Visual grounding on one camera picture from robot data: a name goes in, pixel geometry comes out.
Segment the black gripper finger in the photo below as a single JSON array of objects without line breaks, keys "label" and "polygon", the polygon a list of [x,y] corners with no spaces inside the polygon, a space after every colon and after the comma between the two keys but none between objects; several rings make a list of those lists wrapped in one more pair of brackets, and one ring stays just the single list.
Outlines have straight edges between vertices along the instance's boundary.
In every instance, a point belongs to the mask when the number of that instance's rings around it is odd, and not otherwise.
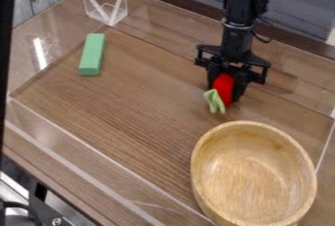
[{"label": "black gripper finger", "polygon": [[245,93],[249,83],[250,83],[249,77],[245,73],[238,73],[234,75],[234,86],[233,86],[233,97],[231,97],[233,102],[239,101],[239,98]]},{"label": "black gripper finger", "polygon": [[219,75],[219,67],[217,66],[209,66],[206,69],[206,80],[207,80],[207,88],[211,88],[214,79]]}]

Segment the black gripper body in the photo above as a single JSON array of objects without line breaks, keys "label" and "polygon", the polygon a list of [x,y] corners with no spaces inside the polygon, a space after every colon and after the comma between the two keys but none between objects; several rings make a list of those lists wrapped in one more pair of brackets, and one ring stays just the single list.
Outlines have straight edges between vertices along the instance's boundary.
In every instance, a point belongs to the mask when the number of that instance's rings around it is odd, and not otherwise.
[{"label": "black gripper body", "polygon": [[221,72],[229,74],[245,73],[250,82],[264,84],[266,80],[266,72],[272,64],[251,52],[234,59],[221,52],[221,47],[214,45],[198,44],[195,65],[207,69],[209,66],[219,67]]}]

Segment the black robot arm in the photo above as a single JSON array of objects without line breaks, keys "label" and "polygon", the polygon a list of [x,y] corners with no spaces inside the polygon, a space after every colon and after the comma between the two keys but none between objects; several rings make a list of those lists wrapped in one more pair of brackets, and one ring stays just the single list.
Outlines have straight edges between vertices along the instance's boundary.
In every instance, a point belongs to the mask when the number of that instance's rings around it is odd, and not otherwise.
[{"label": "black robot arm", "polygon": [[207,88],[225,106],[239,101],[247,85],[264,84],[272,64],[251,52],[254,20],[266,12],[268,0],[222,0],[225,19],[219,45],[198,44],[195,65],[206,69]]}]

